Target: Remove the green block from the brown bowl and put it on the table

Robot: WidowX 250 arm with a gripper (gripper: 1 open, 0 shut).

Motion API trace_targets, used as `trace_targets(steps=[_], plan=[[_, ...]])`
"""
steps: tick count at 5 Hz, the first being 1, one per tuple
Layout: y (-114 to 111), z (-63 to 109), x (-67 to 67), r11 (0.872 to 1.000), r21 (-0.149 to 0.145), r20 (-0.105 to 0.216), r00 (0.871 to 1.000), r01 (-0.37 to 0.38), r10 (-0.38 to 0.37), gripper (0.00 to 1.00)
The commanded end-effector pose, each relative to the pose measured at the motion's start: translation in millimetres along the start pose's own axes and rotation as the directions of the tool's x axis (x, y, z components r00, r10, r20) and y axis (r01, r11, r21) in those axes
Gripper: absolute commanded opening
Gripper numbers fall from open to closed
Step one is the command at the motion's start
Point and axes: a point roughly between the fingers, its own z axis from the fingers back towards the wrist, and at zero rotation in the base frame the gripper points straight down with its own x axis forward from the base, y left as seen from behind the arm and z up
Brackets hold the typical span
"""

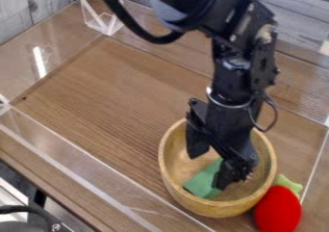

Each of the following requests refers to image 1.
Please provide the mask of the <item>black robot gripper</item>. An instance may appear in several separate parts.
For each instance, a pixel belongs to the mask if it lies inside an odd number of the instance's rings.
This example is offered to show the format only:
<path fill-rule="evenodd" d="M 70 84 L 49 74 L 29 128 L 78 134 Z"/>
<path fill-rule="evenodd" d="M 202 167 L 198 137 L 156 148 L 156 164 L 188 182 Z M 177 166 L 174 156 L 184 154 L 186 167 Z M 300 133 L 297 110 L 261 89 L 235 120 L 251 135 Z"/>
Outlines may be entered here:
<path fill-rule="evenodd" d="M 256 128 L 261 102 L 247 94 L 232 99 L 208 87 L 208 101 L 189 100 L 186 113 L 186 152 L 190 159 L 206 154 L 210 148 L 223 157 L 213 187 L 224 191 L 228 186 L 247 181 L 259 164 L 259 156 L 251 142 Z"/>

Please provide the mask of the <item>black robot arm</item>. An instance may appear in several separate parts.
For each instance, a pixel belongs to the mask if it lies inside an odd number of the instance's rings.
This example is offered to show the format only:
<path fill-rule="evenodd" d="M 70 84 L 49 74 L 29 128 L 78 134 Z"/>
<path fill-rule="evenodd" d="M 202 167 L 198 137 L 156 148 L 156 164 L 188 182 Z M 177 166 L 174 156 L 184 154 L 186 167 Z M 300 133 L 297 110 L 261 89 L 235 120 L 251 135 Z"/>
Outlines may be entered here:
<path fill-rule="evenodd" d="M 276 83 L 277 26 L 259 0 L 149 0 L 166 27 L 200 31 L 213 40 L 214 76 L 208 99 L 189 100 L 186 151 L 192 159 L 214 150 L 223 163 L 213 187 L 227 187 L 251 176 L 259 155 L 251 141 L 264 105 L 275 102 L 267 88 Z"/>

